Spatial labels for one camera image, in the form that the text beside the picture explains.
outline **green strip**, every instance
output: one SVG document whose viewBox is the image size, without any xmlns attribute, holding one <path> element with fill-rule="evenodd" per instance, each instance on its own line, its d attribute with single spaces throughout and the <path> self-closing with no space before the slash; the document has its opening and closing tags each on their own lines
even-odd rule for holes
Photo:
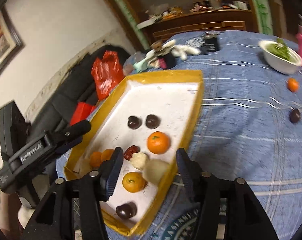
<svg viewBox="0 0 302 240">
<path fill-rule="evenodd" d="M 259 33 L 273 35 L 272 18 L 268 0 L 252 0 L 256 11 Z"/>
<path fill-rule="evenodd" d="M 145 38 L 144 34 L 137 28 L 137 23 L 134 20 L 132 14 L 130 13 L 130 10 L 127 8 L 125 2 L 123 0 L 114 0 L 114 1 L 116 2 L 118 7 L 120 8 L 121 12 L 123 13 L 125 18 L 127 19 L 128 23 L 131 25 L 133 31 L 137 35 L 137 37 L 138 37 L 139 41 L 141 42 L 143 48 L 148 49 L 150 47 L 149 43 L 148 43 L 147 39 Z"/>
</svg>

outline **orange fruit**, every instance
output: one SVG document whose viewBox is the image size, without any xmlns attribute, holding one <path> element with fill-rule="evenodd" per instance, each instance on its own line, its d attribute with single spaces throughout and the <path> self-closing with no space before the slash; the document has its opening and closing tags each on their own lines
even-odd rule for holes
<svg viewBox="0 0 302 240">
<path fill-rule="evenodd" d="M 90 156 L 90 166 L 91 167 L 100 167 L 101 161 L 101 152 L 93 152 Z"/>
<path fill-rule="evenodd" d="M 287 80 L 287 88 L 295 93 L 297 90 L 299 90 L 299 82 L 295 80 L 294 78 L 289 78 Z"/>
<path fill-rule="evenodd" d="M 110 160 L 113 152 L 114 152 L 113 149 L 104 150 L 101 154 L 101 162 Z"/>
<path fill-rule="evenodd" d="M 146 180 L 139 172 L 129 172 L 124 175 L 122 185 L 128 192 L 135 193 L 144 189 Z"/>
<path fill-rule="evenodd" d="M 170 138 L 163 132 L 154 132 L 148 138 L 147 146 L 154 154 L 165 153 L 170 148 Z"/>
</svg>

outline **white bowl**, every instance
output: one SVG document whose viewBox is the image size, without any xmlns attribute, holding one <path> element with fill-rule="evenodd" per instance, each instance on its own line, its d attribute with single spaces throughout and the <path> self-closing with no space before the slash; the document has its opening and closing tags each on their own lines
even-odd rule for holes
<svg viewBox="0 0 302 240">
<path fill-rule="evenodd" d="M 260 41 L 259 45 L 263 49 L 264 57 L 267 61 L 267 63 L 277 71 L 283 73 L 283 74 L 294 74 L 299 67 L 302 67 L 302 58 L 299 54 L 297 54 L 294 50 L 287 48 L 289 51 L 289 54 L 291 56 L 292 62 L 287 61 L 285 59 L 282 59 L 278 56 L 275 56 L 274 54 L 270 53 L 266 48 L 270 44 L 276 44 L 275 41 Z"/>
</svg>

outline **tray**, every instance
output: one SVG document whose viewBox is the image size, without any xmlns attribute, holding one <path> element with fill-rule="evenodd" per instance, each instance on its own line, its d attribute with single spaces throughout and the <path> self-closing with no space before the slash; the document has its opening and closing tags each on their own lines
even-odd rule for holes
<svg viewBox="0 0 302 240">
<path fill-rule="evenodd" d="M 129 193 L 122 186 L 122 178 L 127 172 L 140 171 L 124 160 L 113 196 L 107 202 L 100 202 L 107 226 L 125 236 L 142 234 L 148 229 L 177 172 L 175 151 L 179 147 L 188 147 L 202 94 L 201 71 L 156 71 L 127 76 L 102 104 L 91 120 L 91 131 L 72 149 L 65 166 L 68 180 L 78 178 L 74 171 L 78 171 L 82 158 L 90 156 L 93 151 L 117 146 L 125 151 L 131 145 L 137 145 L 150 159 L 157 158 L 170 164 L 158 186 L 149 183 L 143 191 Z M 144 123 L 136 130 L 127 127 L 130 115 L 145 122 L 148 114 L 160 117 L 158 128 L 151 130 Z M 154 131 L 162 131 L 171 139 L 171 146 L 164 154 L 155 155 L 147 148 L 147 138 Z M 138 212 L 129 220 L 121 220 L 115 208 L 129 201 L 135 202 Z"/>
</svg>

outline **bowl of greens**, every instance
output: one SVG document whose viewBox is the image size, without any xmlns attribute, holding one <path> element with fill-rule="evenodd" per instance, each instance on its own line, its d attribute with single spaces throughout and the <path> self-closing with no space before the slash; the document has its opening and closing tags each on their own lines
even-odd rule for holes
<svg viewBox="0 0 302 240">
<path fill-rule="evenodd" d="M 260 41 L 267 63 L 283 74 L 294 74 L 302 66 L 302 58 L 290 49 L 282 39 L 276 41 Z"/>
</svg>

